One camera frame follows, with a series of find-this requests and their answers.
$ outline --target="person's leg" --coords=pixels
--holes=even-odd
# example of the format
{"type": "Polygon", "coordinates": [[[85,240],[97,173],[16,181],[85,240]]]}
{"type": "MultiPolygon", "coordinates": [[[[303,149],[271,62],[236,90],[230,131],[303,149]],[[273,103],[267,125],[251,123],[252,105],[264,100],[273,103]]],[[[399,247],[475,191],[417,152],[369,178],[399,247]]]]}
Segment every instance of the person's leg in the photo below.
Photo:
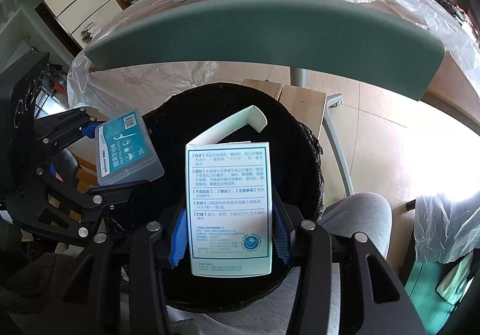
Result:
{"type": "MultiPolygon", "coordinates": [[[[319,224],[330,233],[347,237],[364,232],[383,256],[388,251],[392,213],[388,202],[377,194],[359,193],[329,206],[319,224]]],[[[204,315],[168,307],[169,316],[172,321],[194,318],[202,335],[282,335],[290,320],[298,277],[295,269],[271,294],[237,312],[204,315]]],[[[337,263],[332,264],[330,302],[328,335],[335,335],[340,317],[337,263]]]]}
{"type": "Polygon", "coordinates": [[[386,258],[392,230],[392,210],[375,193],[357,193],[328,206],[319,224],[328,232],[351,237],[364,232],[386,258]]]}

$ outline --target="black trash bin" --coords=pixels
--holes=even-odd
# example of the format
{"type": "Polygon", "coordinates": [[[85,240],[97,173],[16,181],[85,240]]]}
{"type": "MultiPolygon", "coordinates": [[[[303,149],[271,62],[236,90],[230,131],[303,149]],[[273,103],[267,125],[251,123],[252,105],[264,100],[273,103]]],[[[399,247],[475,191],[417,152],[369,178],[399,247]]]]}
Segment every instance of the black trash bin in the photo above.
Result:
{"type": "MultiPolygon", "coordinates": [[[[260,133],[245,126],[222,142],[269,142],[272,183],[280,198],[296,205],[305,218],[317,220],[323,205],[323,177],[321,148],[313,133],[262,91],[212,83],[177,94],[143,116],[165,174],[136,190],[129,207],[106,216],[109,231],[131,233],[158,219],[165,207],[177,204],[185,193],[185,144],[251,105],[265,114],[267,126],[260,133]]],[[[177,268],[162,269],[162,278],[167,305],[189,312],[219,313],[242,309],[264,297],[281,284],[290,270],[273,250],[269,275],[196,277],[191,274],[189,253],[185,253],[177,268]]]]}

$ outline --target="tiled floor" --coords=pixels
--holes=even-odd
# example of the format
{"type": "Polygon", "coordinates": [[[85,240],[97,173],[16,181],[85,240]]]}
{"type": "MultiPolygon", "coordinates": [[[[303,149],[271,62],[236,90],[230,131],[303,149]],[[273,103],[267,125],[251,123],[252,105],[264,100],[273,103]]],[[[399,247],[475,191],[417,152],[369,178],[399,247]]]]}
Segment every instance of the tiled floor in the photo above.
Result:
{"type": "MultiPolygon", "coordinates": [[[[232,62],[220,63],[210,82],[241,83],[244,78],[290,83],[287,67],[232,62]]],[[[396,271],[413,228],[414,211],[405,212],[405,202],[441,191],[466,196],[480,187],[480,137],[431,106],[356,80],[309,71],[307,86],[343,94],[342,105],[330,114],[354,190],[378,193],[392,206],[387,261],[396,271]]],[[[330,204],[343,198],[345,189],[323,131],[320,142],[330,204]]]]}

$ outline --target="teal label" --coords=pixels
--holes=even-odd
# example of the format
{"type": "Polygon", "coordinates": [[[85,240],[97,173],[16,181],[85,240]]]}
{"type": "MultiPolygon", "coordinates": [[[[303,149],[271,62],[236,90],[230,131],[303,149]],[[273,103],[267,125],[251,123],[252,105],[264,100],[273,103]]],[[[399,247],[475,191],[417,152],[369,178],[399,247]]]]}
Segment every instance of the teal label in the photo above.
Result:
{"type": "Polygon", "coordinates": [[[130,112],[98,128],[102,177],[148,155],[137,125],[141,119],[130,112]]]}

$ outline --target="blue gripper pad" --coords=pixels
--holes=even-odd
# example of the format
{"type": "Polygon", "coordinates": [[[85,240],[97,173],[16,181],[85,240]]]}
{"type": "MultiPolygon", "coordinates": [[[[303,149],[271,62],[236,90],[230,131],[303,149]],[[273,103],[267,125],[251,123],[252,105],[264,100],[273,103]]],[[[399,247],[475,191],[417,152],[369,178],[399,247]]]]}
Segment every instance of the blue gripper pad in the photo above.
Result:
{"type": "Polygon", "coordinates": [[[53,165],[53,162],[50,162],[50,174],[53,175],[53,176],[56,176],[57,175],[57,171],[55,171],[55,166],[53,165]]]}
{"type": "Polygon", "coordinates": [[[272,217],[273,217],[273,240],[278,256],[283,260],[285,265],[290,263],[292,254],[290,250],[290,234],[283,219],[278,211],[277,204],[272,201],[272,217]]]}
{"type": "Polygon", "coordinates": [[[172,233],[169,261],[172,266],[177,266],[179,260],[185,255],[187,248],[187,211],[183,209],[178,216],[177,224],[172,233]]]}
{"type": "Polygon", "coordinates": [[[88,124],[85,128],[82,128],[82,136],[86,136],[90,139],[95,138],[95,128],[101,125],[101,122],[93,122],[88,124]]]}

